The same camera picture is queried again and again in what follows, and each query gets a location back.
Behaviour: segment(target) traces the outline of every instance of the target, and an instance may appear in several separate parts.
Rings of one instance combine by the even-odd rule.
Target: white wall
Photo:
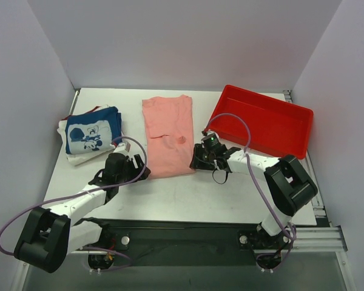
[[[73,89],[26,0],[0,1],[0,227],[42,200],[56,156],[58,120]],[[3,245],[13,250],[18,229]],[[0,253],[0,290],[9,290],[17,260]]]
[[[364,0],[343,0],[293,96],[314,111],[311,159],[364,290]]]
[[[341,0],[29,0],[78,87],[295,85]]]

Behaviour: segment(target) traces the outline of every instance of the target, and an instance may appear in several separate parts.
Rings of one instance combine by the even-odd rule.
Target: bolt
[[[247,241],[248,241],[248,238],[247,238],[247,236],[245,236],[245,235],[242,235],[241,237],[240,237],[240,242],[242,243],[242,244],[246,244],[247,243]]]
[[[124,236],[121,238],[121,244],[126,246],[129,244],[129,237],[128,236]]]

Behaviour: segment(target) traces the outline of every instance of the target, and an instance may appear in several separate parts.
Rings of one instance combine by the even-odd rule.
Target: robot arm
[[[129,144],[120,143],[108,156],[105,168],[79,192],[86,194],[49,209],[33,209],[15,247],[15,258],[52,273],[67,254],[107,237],[107,224],[83,217],[108,203],[118,193],[118,187],[104,190],[100,187],[121,184],[140,174],[144,167],[140,155],[134,156],[135,165],[128,152]],[[149,174],[150,170],[146,168],[139,180],[146,179]]]
[[[318,193],[317,186],[296,157],[287,155],[284,158],[268,158],[249,154],[249,158],[255,177],[266,180],[275,204],[273,210],[283,226]],[[190,167],[250,174],[244,151],[236,147],[228,150],[220,144],[215,133],[208,134],[201,144],[195,145]],[[258,227],[270,237],[281,232],[271,213]]]

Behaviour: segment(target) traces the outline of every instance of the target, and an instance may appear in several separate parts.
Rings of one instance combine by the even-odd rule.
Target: tabletop
[[[194,141],[200,142],[201,131],[207,124],[220,98],[221,92],[134,90],[134,89],[81,89],[73,103],[73,114],[81,114],[95,106],[116,106],[122,113],[125,135],[147,145],[141,102],[154,96],[190,96],[193,100]],[[285,100],[283,94],[265,94]],[[239,146],[221,140],[227,146]],[[131,154],[140,149],[131,142]],[[45,200],[78,193],[104,168],[107,153],[78,166],[67,162],[62,147],[50,180]],[[217,172],[219,180],[223,177]],[[273,205],[265,181],[260,185]],[[151,179],[120,187],[119,193],[106,205],[87,217],[105,219],[140,219],[156,221],[260,223],[268,209],[258,194],[251,177],[231,173],[228,181],[219,185],[212,179],[212,172],[198,170],[195,174],[164,179]],[[304,206],[292,220],[298,225],[316,225],[311,202]]]

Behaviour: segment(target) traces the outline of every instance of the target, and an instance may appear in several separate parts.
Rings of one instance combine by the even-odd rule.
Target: red plastic bin
[[[225,86],[212,117],[233,113],[251,130],[250,148],[272,156],[306,156],[313,111],[245,89]],[[228,141],[246,145],[248,134],[240,121],[222,116],[209,126]]]

